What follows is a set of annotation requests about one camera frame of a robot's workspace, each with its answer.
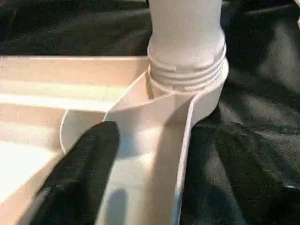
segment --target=black object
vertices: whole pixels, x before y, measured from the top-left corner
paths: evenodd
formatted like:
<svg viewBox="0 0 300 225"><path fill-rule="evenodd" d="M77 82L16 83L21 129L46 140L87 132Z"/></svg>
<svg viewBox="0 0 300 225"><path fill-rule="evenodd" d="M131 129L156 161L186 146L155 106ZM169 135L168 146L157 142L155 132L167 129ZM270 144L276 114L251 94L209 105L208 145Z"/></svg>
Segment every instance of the black object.
<svg viewBox="0 0 300 225"><path fill-rule="evenodd" d="M300 31L291 2L254 0L226 23L229 76L216 111L191 134L181 225L299 224ZM0 51L145 55L151 35L148 9L49 23L16 32Z"/></svg>
<svg viewBox="0 0 300 225"><path fill-rule="evenodd" d="M41 187L37 202L32 203L32 207L39 204L36 212L28 212L31 218L25 214L19 225L93 225L119 138L112 121L86 131Z"/></svg>

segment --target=white pipe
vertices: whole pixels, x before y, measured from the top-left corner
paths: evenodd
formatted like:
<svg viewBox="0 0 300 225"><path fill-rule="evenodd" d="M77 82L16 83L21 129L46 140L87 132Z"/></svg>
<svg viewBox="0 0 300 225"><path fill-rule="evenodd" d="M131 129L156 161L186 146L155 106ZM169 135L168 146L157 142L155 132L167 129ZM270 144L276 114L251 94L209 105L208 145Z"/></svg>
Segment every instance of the white pipe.
<svg viewBox="0 0 300 225"><path fill-rule="evenodd" d="M222 0L150 0L152 85L196 91L222 73L221 6Z"/></svg>

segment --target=black cloth backdrop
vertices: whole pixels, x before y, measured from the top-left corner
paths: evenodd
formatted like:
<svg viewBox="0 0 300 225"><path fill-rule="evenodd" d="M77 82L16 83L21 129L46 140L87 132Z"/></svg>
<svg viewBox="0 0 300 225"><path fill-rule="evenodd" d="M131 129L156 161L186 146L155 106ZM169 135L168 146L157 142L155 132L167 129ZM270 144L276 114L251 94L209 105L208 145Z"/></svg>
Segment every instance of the black cloth backdrop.
<svg viewBox="0 0 300 225"><path fill-rule="evenodd" d="M29 9L18 9L0 53L146 54L144 5L62 15L55 4L27 22ZM225 27L229 76L217 109L192 130L181 225L300 224L298 17L295 4L262 0Z"/></svg>

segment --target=black fabric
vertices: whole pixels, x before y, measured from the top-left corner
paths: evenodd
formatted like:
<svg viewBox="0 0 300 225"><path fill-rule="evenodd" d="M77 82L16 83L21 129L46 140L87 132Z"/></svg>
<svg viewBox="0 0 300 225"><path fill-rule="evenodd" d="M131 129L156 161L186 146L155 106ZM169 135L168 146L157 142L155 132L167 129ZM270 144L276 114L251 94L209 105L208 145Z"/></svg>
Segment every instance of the black fabric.
<svg viewBox="0 0 300 225"><path fill-rule="evenodd" d="M181 225L300 223L299 9L277 2L254 1L225 29L229 76L191 134ZM1 53L145 55L151 22L148 9L123 9L27 32Z"/></svg>
<svg viewBox="0 0 300 225"><path fill-rule="evenodd" d="M192 131L181 225L300 223L298 16L256 10L227 30L229 76Z"/></svg>
<svg viewBox="0 0 300 225"><path fill-rule="evenodd" d="M39 192L50 192L26 224L94 224L119 141L112 121L86 131L48 176Z"/></svg>

